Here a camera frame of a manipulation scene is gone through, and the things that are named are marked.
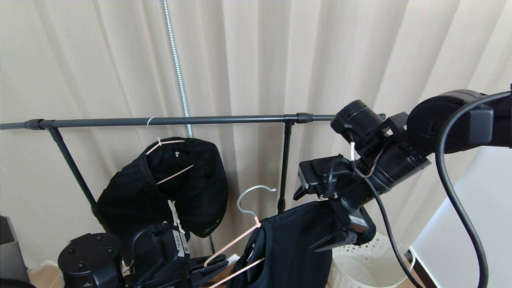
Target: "beige curtain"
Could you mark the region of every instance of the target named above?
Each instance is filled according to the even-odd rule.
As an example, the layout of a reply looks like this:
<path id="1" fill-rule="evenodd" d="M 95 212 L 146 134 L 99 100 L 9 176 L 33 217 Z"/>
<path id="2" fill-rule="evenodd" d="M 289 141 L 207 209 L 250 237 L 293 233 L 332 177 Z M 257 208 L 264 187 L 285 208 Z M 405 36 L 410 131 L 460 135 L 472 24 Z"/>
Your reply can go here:
<path id="1" fill-rule="evenodd" d="M 362 99 L 393 115 L 453 89 L 493 93 L 512 79 L 512 1 L 169 1 L 191 116 L 335 114 Z M 161 1 L 2 1 L 1 121 L 183 116 Z M 279 187 L 282 124 L 195 125 L 220 149 L 230 182 L 217 248 L 252 225 L 241 191 Z M 186 136 L 185 126 L 156 128 Z M 155 140 L 146 127 L 61 132 L 97 198 L 116 171 Z M 56 260 L 70 239 L 101 231 L 46 131 L 2 131 L 1 213 L 11 217 L 27 266 Z M 299 161 L 346 154 L 327 122 L 293 127 L 286 191 Z M 449 157 L 455 181 L 474 152 Z M 400 241 L 411 244 L 444 200 L 432 165 L 384 198 Z M 243 206 L 276 213 L 277 193 Z M 368 205 L 381 232 L 381 216 Z M 238 245 L 238 252 L 244 243 Z M 210 253 L 191 241 L 194 255 Z"/>

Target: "clothes hanger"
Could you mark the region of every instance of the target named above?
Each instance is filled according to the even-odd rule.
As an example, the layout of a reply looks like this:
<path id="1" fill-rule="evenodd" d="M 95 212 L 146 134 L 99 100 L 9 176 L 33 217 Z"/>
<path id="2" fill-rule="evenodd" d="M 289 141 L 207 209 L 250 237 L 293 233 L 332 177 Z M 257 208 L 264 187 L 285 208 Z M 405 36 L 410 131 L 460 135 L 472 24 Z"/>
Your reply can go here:
<path id="1" fill-rule="evenodd" d="M 265 188 L 269 191 L 277 191 L 277 189 L 273 189 L 273 188 L 270 188 L 268 186 L 265 186 L 265 185 L 257 185 L 257 186 L 254 186 L 254 187 L 251 187 L 247 190 L 245 190 L 241 195 L 240 197 L 238 197 L 238 200 L 237 200 L 237 207 L 238 207 L 238 210 L 240 210 L 241 212 L 243 213 L 248 213 L 248 214 L 251 214 L 252 216 L 254 216 L 254 220 L 256 221 L 256 224 L 251 227 L 249 230 L 247 230 L 246 232 L 244 232 L 242 235 L 238 236 L 235 240 L 231 241 L 228 245 L 224 246 L 222 249 L 220 249 L 217 253 L 213 254 L 210 258 L 208 258 L 205 262 L 204 262 L 204 266 L 206 267 L 208 265 L 208 262 L 210 262 L 211 260 L 213 260 L 215 257 L 217 257 L 219 254 L 221 254 L 223 251 L 225 251 L 226 249 L 228 249 L 229 247 L 231 247 L 233 244 L 235 244 L 237 241 L 239 241 L 240 239 L 242 239 L 243 237 L 245 237 L 247 234 L 251 233 L 252 231 L 254 231 L 256 228 L 258 227 L 261 227 L 261 223 L 260 221 L 258 220 L 258 217 L 256 216 L 256 213 L 254 213 L 253 211 L 249 211 L 249 210 L 244 210 L 242 209 L 242 207 L 240 207 L 240 201 L 242 200 L 242 198 L 245 196 L 245 194 L 247 194 L 249 191 L 252 191 L 254 189 L 258 189 L 258 188 Z M 251 267 L 255 266 L 256 264 L 262 262 L 263 260 L 265 260 L 265 257 L 261 258 L 260 260 L 257 260 L 256 262 L 252 263 L 251 265 L 237 271 L 236 273 L 233 273 L 231 275 L 229 275 L 228 277 L 220 280 L 219 282 L 215 283 L 214 285 L 210 286 L 210 288 L 214 288 L 214 287 L 217 287 L 219 286 L 220 284 L 226 282 L 227 280 L 235 277 L 236 275 L 250 269 Z"/>
<path id="2" fill-rule="evenodd" d="M 170 143 L 185 142 L 185 140 L 174 140 L 174 141 L 164 141 L 164 142 L 162 142 L 162 141 L 160 140 L 160 136 L 158 136 L 158 134 L 157 134 L 155 131 L 151 130 L 151 128 L 150 128 L 150 122 L 151 122 L 151 120 L 153 120 L 154 118 L 158 118 L 158 117 L 156 117 L 156 116 L 155 116 L 155 117 L 151 117 L 151 118 L 147 121 L 147 123 L 146 123 L 146 127 L 147 127 L 147 129 L 148 129 L 151 133 L 153 133 L 155 136 L 157 136 L 158 143 L 157 143 L 153 148 L 151 148 L 149 151 L 147 151 L 147 152 L 146 152 L 146 156 L 147 156 L 147 155 L 149 155 L 149 153 L 153 152 L 153 150 L 154 150 L 154 149 L 157 149 L 158 147 L 162 146 L 162 144 L 170 144 Z M 194 166 L 194 164 L 190 165 L 189 167 L 187 167 L 187 168 L 185 168 L 185 169 L 181 170 L 180 172 L 178 172 L 178 173 L 176 173 L 176 174 L 174 174 L 174 175 L 172 175 L 172 176 L 170 176 L 170 177 L 165 178 L 164 180 L 162 180 L 162 181 L 158 182 L 158 183 L 157 183 L 157 185 L 158 185 L 158 184 L 160 184 L 160 183 L 164 183 L 164 182 L 166 182 L 167 180 L 169 180 L 169 179 L 171 179 L 171 178 L 173 178 L 173 177 L 176 177 L 176 176 L 180 175 L 181 173 L 183 173 L 183 172 L 187 171 L 188 169 L 192 168 L 193 166 Z"/>

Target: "hanging garment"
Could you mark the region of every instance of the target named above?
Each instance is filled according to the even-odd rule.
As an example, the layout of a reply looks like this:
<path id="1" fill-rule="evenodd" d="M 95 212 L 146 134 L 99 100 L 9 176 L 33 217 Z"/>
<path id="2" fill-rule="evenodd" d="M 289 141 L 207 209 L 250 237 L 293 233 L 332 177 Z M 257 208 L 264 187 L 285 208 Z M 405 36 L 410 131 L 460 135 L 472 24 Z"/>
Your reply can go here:
<path id="1" fill-rule="evenodd" d="M 261 221 L 231 274 L 265 260 L 228 281 L 228 288 L 325 288 L 330 250 L 309 247 L 331 233 L 334 211 L 328 201 L 301 205 Z"/>
<path id="2" fill-rule="evenodd" d="M 98 199 L 102 225 L 125 248 L 142 228 L 173 220 L 169 200 L 176 201 L 183 229 L 199 237 L 211 234 L 224 217 L 228 184 L 217 147 L 194 138 L 162 141 L 174 140 L 184 142 L 164 144 L 146 155 L 157 142 L 149 145 L 112 177 Z"/>

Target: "white laundry basket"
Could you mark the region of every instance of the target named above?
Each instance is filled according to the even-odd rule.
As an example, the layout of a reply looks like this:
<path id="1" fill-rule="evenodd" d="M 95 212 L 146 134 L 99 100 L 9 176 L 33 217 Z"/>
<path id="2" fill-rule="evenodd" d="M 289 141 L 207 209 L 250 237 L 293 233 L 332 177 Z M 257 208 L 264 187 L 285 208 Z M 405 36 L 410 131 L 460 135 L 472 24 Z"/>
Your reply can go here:
<path id="1" fill-rule="evenodd" d="M 409 271 L 414 266 L 404 260 Z M 331 288 L 394 288 L 407 276 L 391 249 L 389 238 L 377 233 L 375 238 L 361 246 L 346 245 L 332 250 Z"/>

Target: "hanger hook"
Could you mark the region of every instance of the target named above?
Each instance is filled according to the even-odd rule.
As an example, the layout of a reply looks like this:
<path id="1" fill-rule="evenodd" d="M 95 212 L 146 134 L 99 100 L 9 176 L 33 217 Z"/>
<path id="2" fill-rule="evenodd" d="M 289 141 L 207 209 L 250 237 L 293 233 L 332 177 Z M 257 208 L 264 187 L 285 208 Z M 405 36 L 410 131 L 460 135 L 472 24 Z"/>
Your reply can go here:
<path id="1" fill-rule="evenodd" d="M 151 128 L 150 128 L 150 122 L 151 122 L 151 120 L 153 120 L 153 119 L 155 119 L 155 118 L 158 118 L 158 116 L 151 117 L 151 118 L 147 121 L 147 123 L 146 123 L 146 127 L 147 127 L 147 129 L 148 129 L 151 133 L 153 133 L 153 134 L 154 134 L 158 139 L 160 139 L 160 136 L 158 136 L 158 134 L 157 134 L 155 131 L 151 130 Z"/>
<path id="2" fill-rule="evenodd" d="M 244 198 L 245 194 L 247 194 L 249 191 L 252 191 L 254 189 L 258 189 L 258 188 L 265 188 L 267 189 L 268 191 L 271 191 L 271 192 L 274 192 L 274 191 L 277 191 L 276 188 L 270 188 L 268 186 L 265 186 L 265 185 L 257 185 L 257 186 L 254 186 L 254 187 L 251 187 L 247 190 L 245 190 L 241 195 L 240 197 L 238 197 L 238 200 L 237 200 L 237 207 L 238 207 L 238 210 L 240 210 L 241 212 L 243 213 L 249 213 L 251 214 L 252 216 L 254 216 L 255 218 L 257 218 L 256 216 L 256 213 L 254 213 L 253 211 L 249 211 L 249 210 L 244 210 L 242 209 L 242 207 L 240 207 L 240 201 L 242 200 L 242 198 Z"/>

